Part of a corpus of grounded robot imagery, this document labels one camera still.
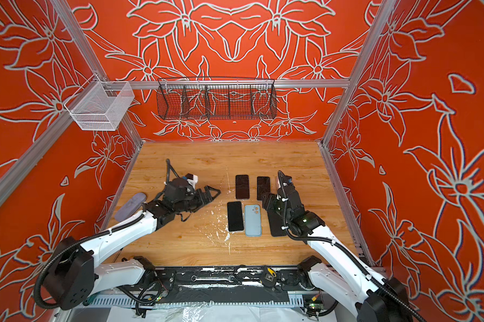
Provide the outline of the aluminium frame post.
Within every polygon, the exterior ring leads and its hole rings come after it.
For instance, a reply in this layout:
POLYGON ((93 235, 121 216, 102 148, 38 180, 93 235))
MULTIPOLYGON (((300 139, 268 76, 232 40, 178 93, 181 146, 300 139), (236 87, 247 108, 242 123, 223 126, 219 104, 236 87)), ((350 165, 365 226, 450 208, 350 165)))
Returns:
POLYGON ((356 60, 356 65, 352 70, 349 78, 349 85, 345 88, 337 107, 332 113, 329 125, 324 133, 320 146, 323 148, 328 147, 331 138, 335 133, 335 129, 342 118, 345 108, 349 104, 349 100, 352 98, 353 93, 356 90, 357 84, 364 74, 366 64, 370 61, 370 57, 375 45, 378 43, 378 39, 386 25, 389 15, 391 15, 397 1, 387 0, 382 1, 377 16, 375 17, 360 51, 360 54, 356 60))
MULTIPOLYGON (((85 84, 82 86, 83 89, 93 81, 102 81, 102 82, 126 82, 126 81, 112 81, 108 78, 106 71, 102 67, 101 63, 98 60, 97 55, 94 53, 85 33, 83 32, 82 28, 78 24, 77 19, 75 18, 70 6, 68 5, 67 1, 52 1, 51 4, 53 5, 56 13, 59 16, 59 19, 63 22, 66 30, 70 33, 74 44, 80 51, 80 54, 84 61, 86 62, 88 68, 92 72, 92 76, 88 78, 85 84)), ((141 146, 143 141, 135 129, 134 123, 131 121, 130 117, 128 116, 128 110, 125 114, 124 118, 120 125, 125 126, 127 129, 129 136, 133 140, 136 146, 141 146)))

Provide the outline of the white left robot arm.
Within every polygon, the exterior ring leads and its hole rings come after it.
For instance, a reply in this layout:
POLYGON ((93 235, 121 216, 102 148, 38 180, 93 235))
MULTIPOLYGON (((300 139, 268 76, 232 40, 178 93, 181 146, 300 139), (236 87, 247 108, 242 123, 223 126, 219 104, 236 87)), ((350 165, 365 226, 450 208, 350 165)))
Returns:
POLYGON ((42 309, 70 310, 90 295, 111 288, 136 285, 150 270, 149 264, 134 259, 124 264, 105 264, 115 252, 161 229, 175 217, 187 219, 212 203, 221 191, 211 186, 194 189, 186 182, 165 189, 136 214, 93 236, 64 238, 39 272, 32 297, 42 309))

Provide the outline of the aluminium left side rail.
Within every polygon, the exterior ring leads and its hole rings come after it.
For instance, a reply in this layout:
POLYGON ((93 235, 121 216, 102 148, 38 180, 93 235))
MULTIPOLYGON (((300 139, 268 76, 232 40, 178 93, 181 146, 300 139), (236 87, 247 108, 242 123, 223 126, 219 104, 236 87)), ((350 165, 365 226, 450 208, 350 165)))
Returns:
POLYGON ((72 123, 70 114, 61 114, 0 179, 0 208, 72 123))

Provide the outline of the black phone case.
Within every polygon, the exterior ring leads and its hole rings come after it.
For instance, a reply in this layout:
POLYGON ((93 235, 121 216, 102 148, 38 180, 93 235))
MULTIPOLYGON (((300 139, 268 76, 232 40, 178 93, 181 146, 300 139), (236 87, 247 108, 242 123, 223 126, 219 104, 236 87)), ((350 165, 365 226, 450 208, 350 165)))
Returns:
POLYGON ((282 218, 274 211, 268 212, 268 222, 270 226, 270 234, 272 237, 286 236, 286 232, 282 229, 282 218))

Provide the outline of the aluminium frame post left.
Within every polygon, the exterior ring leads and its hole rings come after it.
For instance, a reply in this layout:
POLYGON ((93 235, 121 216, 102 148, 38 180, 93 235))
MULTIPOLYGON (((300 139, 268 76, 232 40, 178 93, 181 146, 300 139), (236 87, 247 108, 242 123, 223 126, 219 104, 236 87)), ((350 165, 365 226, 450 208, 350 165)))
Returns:
MULTIPOLYGON (((126 81, 112 81, 108 78, 106 71, 102 67, 101 63, 98 60, 97 55, 94 53, 85 33, 83 32, 82 28, 78 24, 77 19, 75 18, 70 6, 68 5, 67 1, 52 1, 51 4, 53 5, 56 13, 59 16, 59 19, 63 22, 66 30, 70 33, 74 44, 80 51, 80 54, 84 61, 86 62, 88 68, 92 72, 92 76, 88 78, 85 84, 82 86, 83 89, 93 81, 102 81, 102 82, 126 82, 126 81)), ((141 146, 143 141, 135 129, 134 123, 131 121, 130 117, 128 116, 128 110, 125 114, 124 118, 120 125, 125 126, 127 129, 129 136, 133 140, 136 146, 141 146)))

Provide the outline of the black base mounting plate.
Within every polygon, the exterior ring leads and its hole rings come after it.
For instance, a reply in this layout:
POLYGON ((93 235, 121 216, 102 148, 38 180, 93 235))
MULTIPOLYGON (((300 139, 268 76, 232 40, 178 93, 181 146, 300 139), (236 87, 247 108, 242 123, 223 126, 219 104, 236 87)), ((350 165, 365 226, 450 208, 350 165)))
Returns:
POLYGON ((136 293, 144 288, 173 291, 180 287, 263 287, 280 291, 320 291, 296 266, 169 266, 157 267, 135 284, 121 288, 136 293))

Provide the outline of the aluminium horizontal back rail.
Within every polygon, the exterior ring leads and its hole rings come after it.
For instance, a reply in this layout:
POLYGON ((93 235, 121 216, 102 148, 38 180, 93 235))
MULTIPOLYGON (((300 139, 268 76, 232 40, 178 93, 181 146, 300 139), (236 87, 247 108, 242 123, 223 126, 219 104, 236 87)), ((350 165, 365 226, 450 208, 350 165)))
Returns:
POLYGON ((227 85, 274 85, 276 89, 316 89, 316 88, 348 88, 349 79, 228 79, 228 80, 133 80, 127 81, 133 90, 156 90, 162 86, 214 86, 227 85))

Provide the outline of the black phone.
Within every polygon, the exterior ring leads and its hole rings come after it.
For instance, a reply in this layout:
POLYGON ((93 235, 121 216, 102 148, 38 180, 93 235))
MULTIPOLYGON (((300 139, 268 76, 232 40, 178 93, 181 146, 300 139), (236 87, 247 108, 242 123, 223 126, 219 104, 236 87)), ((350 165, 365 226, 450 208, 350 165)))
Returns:
POLYGON ((244 230, 243 210, 240 201, 227 203, 227 219, 229 232, 242 232, 244 230))
POLYGON ((257 200, 263 201, 270 191, 270 177, 257 177, 257 200))
POLYGON ((250 198, 250 178, 247 174, 235 176, 235 197, 237 200, 248 200, 250 198))

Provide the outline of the aluminium frame post right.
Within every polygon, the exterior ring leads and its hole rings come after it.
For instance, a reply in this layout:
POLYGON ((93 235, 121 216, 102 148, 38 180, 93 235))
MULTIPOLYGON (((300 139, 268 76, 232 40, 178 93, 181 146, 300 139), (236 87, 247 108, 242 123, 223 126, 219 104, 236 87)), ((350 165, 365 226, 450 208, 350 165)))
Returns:
POLYGON ((323 148, 328 147, 331 138, 335 133, 335 129, 342 118, 345 108, 349 104, 349 100, 352 98, 353 93, 356 90, 357 84, 364 74, 366 64, 370 61, 370 57, 375 45, 378 43, 378 39, 386 25, 389 15, 391 15, 397 1, 387 0, 382 1, 377 16, 375 17, 360 51, 360 54, 356 60, 356 65, 352 70, 349 78, 349 85, 345 88, 337 107, 332 113, 329 125, 324 133, 320 146, 323 148))

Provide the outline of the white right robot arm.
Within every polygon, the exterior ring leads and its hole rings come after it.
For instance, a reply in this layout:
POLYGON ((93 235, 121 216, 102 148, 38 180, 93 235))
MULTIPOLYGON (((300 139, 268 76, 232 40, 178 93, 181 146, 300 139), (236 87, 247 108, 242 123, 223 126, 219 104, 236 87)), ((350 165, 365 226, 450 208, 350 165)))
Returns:
POLYGON ((349 251, 315 213, 305 209, 294 185, 263 198, 263 208, 276 214, 280 229, 304 242, 319 256, 302 262, 311 284, 330 295, 356 321, 423 321, 410 306, 405 286, 387 279, 349 251))

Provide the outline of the light grey phone case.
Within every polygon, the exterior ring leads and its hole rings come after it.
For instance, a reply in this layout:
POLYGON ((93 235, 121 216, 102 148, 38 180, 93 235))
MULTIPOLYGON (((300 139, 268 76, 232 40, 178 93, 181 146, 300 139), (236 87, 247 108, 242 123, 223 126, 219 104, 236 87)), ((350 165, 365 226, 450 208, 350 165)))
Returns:
POLYGON ((262 217, 259 205, 246 205, 244 207, 245 234, 248 237, 262 235, 262 217))

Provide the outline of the lavender grey phone case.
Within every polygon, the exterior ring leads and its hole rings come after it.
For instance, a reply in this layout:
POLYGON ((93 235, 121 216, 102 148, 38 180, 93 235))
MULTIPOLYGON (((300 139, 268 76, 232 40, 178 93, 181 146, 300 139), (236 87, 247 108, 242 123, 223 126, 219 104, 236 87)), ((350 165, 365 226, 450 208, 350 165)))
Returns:
POLYGON ((114 219, 118 222, 125 221, 134 215, 146 200, 145 193, 136 193, 114 214, 114 219))

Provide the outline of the green circuit board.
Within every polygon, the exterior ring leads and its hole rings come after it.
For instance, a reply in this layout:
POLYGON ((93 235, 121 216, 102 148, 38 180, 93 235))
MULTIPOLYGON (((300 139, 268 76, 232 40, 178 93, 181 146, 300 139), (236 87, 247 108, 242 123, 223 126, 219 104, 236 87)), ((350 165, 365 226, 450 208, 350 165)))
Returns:
POLYGON ((320 317, 321 314, 326 311, 323 300, 320 297, 310 297, 304 298, 304 308, 303 311, 308 317, 320 317))

